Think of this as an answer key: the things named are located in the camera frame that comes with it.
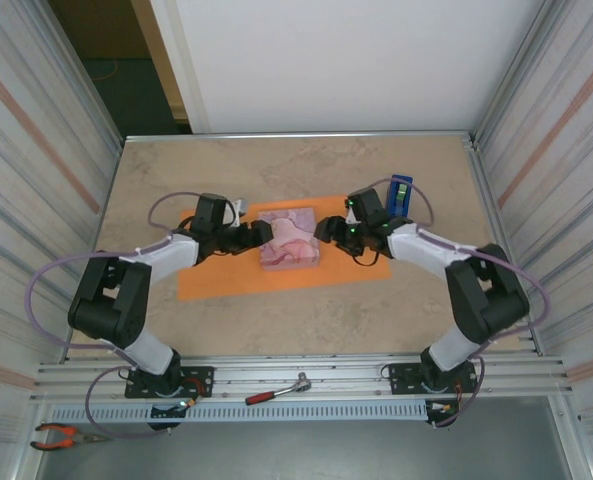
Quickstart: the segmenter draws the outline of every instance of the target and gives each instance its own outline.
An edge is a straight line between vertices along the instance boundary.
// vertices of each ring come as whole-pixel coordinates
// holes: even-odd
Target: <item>blue object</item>
[[[409,201],[412,196],[412,188],[404,183],[397,182],[396,179],[405,180],[412,183],[412,177],[404,175],[392,175],[392,182],[387,190],[387,213],[394,217],[406,217],[409,212]]]

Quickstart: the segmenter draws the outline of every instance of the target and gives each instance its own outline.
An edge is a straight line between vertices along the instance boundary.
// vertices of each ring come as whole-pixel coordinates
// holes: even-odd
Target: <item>black mounting plate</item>
[[[467,362],[454,376],[454,382],[445,389],[431,390],[423,382],[420,363],[391,363],[387,365],[389,371],[389,384],[392,395],[418,395],[418,394],[454,394],[455,385],[460,381],[463,393],[472,393],[476,387],[476,370],[471,362]]]
[[[444,400],[437,400],[439,403],[447,403]],[[447,411],[447,413],[445,412],[441,412],[440,410],[432,410],[431,405],[432,405],[433,400],[427,400],[425,402],[425,405],[427,407],[427,420],[425,421],[426,423],[429,423],[430,425],[434,424],[434,423],[439,423],[442,422],[444,420],[448,420],[449,418],[453,418],[454,415],[456,415],[458,413],[458,411],[460,410],[460,406],[458,405],[458,402],[449,402],[449,405],[451,406],[451,408]],[[444,427],[449,427],[451,426],[457,419],[454,418],[452,421],[446,423],[445,425],[443,425],[442,428]]]
[[[195,378],[200,381],[205,387],[203,397],[212,396],[212,388],[214,386],[214,367],[181,367],[181,386],[170,396],[161,396],[154,391],[148,390],[144,387],[134,372],[130,370],[127,377],[127,386],[125,387],[125,398],[193,398],[198,397],[196,391],[196,384],[194,382],[182,383],[183,378]]]

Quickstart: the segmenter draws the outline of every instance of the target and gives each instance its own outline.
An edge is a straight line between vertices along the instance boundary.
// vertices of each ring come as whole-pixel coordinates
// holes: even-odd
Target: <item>orange mat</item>
[[[258,219],[258,212],[287,208],[312,207],[316,221],[345,215],[344,196],[305,198],[285,202],[251,205],[243,218],[247,222]],[[181,218],[191,215],[183,212]],[[366,250],[358,260],[371,263],[374,252]],[[297,270],[265,272],[260,265],[260,251],[249,250],[241,255],[219,257],[212,255],[200,265],[178,273],[178,299],[224,297],[245,293],[264,293],[293,288],[320,287],[340,283],[382,280],[391,277],[387,258],[381,258],[373,267],[356,265],[344,252],[330,244],[320,243],[318,267]]]

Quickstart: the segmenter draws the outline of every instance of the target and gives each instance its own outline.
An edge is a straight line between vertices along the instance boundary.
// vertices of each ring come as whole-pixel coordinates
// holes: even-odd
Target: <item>doorway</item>
[[[148,0],[49,0],[121,136],[191,134]]]

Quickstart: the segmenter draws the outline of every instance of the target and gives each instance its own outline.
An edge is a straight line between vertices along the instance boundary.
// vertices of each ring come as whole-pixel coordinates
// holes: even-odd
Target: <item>corrugated metal wall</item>
[[[593,445],[593,0],[566,2],[482,138],[515,260],[552,295],[544,349],[563,356]]]
[[[25,284],[43,264],[90,249],[121,152],[55,28],[43,2],[0,0],[0,476],[36,366],[61,354],[25,318]],[[61,336],[78,268],[55,271],[34,295]]]

